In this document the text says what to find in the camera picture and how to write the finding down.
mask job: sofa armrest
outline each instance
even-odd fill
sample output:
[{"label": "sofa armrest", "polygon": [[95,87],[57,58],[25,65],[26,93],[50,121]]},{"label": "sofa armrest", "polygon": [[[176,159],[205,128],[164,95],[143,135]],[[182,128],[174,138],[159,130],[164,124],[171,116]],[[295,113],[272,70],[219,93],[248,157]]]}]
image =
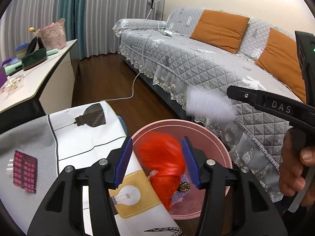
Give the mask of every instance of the sofa armrest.
[{"label": "sofa armrest", "polygon": [[119,20],[113,27],[114,34],[120,37],[126,30],[148,30],[148,29],[165,29],[166,21],[151,20],[151,19],[135,19],[124,18]]}]

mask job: cotton swab package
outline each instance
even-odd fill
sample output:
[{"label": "cotton swab package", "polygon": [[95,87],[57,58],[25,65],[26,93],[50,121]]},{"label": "cotton swab package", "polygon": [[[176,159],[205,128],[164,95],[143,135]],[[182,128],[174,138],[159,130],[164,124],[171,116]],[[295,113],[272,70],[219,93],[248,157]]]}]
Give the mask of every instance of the cotton swab package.
[{"label": "cotton swab package", "polygon": [[228,99],[211,90],[189,89],[186,93],[186,113],[210,117],[212,121],[233,121],[236,113]]}]

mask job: gray curtain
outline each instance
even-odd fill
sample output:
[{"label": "gray curtain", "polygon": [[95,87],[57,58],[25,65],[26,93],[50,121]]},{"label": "gray curtain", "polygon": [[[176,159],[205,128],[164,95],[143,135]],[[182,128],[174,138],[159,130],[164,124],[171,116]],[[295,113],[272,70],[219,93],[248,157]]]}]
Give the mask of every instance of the gray curtain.
[{"label": "gray curtain", "polygon": [[58,21],[58,4],[59,0],[12,0],[1,18],[2,59],[15,58],[16,47],[32,40],[30,27],[38,29]]},{"label": "gray curtain", "polygon": [[[119,38],[113,33],[114,24],[122,18],[145,18],[150,10],[148,0],[86,0],[85,37],[86,56],[116,53]],[[163,1],[158,3],[149,19],[161,20]]]}]

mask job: power cord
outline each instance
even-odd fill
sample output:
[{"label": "power cord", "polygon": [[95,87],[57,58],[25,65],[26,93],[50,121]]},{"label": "power cord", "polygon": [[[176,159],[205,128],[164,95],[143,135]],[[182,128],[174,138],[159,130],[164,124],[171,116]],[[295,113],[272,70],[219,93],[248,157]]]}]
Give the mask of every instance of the power cord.
[{"label": "power cord", "polygon": [[137,74],[137,76],[134,78],[134,80],[132,82],[132,95],[130,97],[127,97],[127,98],[114,98],[114,99],[106,99],[106,100],[102,100],[102,101],[114,101],[114,100],[123,100],[123,99],[133,98],[133,95],[134,95],[134,82],[136,81],[136,79],[140,75],[140,73],[142,73],[142,71],[144,70],[144,49],[145,49],[145,46],[146,46],[149,38],[152,36],[152,32],[153,32],[153,30],[151,30],[150,35],[149,35],[148,39],[145,41],[144,46],[143,46],[143,50],[142,50],[142,64],[143,64],[143,68],[139,71],[139,73]]}]

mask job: pendant lamp print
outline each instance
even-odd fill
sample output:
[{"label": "pendant lamp print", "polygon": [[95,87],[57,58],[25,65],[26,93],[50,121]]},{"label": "pendant lamp print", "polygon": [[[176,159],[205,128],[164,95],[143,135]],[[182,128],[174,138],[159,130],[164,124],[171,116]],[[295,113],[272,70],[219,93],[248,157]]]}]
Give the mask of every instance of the pendant lamp print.
[{"label": "pendant lamp print", "polygon": [[75,123],[78,126],[87,124],[93,128],[106,124],[105,115],[101,104],[93,104],[86,108],[83,115],[76,117]]},{"label": "pendant lamp print", "polygon": [[145,232],[173,232],[171,236],[185,236],[183,231],[180,228],[176,227],[167,227],[167,228],[155,228],[151,230],[146,230]]}]

